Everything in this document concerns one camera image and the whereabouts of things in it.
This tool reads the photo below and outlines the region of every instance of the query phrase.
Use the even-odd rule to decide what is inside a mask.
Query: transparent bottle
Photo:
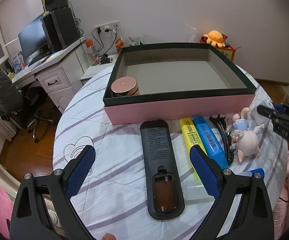
[[[86,40],[86,48],[87,48],[87,53],[89,55],[89,59],[91,61],[91,65],[92,66],[98,65],[100,61],[99,55],[91,39]]]

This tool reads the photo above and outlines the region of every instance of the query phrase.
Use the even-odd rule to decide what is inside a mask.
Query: white tablecloth
[[[213,202],[186,205],[179,217],[168,221],[157,221],[150,217],[146,200],[141,124],[112,125],[103,108],[102,98],[111,71],[112,67],[108,67],[89,80],[63,113],[54,143],[54,169],[64,168],[71,158],[81,152],[84,145],[94,145],[97,155],[92,172],[71,202],[95,238],[101,239],[105,233],[112,233],[117,239],[124,240],[189,239]],[[242,163],[235,159],[231,169],[240,173],[263,168],[264,182],[273,209],[285,180],[287,143],[273,132],[268,119],[257,114],[256,107],[259,104],[272,107],[272,103],[254,78],[243,72],[257,87],[248,114],[250,127],[265,123],[266,128],[258,134],[261,153],[246,157]],[[181,182],[193,180],[193,169],[188,161],[179,121],[167,123]],[[220,139],[215,128],[213,132]],[[230,228],[238,200],[236,196],[233,203],[235,208],[231,209],[221,235]]]

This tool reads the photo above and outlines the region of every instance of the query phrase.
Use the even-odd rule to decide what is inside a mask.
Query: black remote control
[[[175,218],[185,205],[168,124],[146,121],[140,131],[149,214],[158,220]]]

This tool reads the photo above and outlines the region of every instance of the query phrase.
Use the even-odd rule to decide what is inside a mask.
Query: yellow highlighter
[[[201,149],[206,153],[206,149],[203,146],[200,135],[197,132],[196,127],[194,126],[191,118],[184,118],[180,120],[180,127],[182,135],[184,138],[185,146],[187,148],[188,155],[190,154],[190,149],[194,145],[199,145]],[[197,172],[194,170],[195,175],[200,180]]]

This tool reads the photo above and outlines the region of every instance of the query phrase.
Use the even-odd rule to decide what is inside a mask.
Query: baseboard
[[[267,79],[260,79],[260,78],[255,78],[255,80],[258,83],[265,83],[265,84],[279,85],[279,86],[286,86],[286,87],[289,86],[289,83],[286,83],[286,82],[267,80]]]

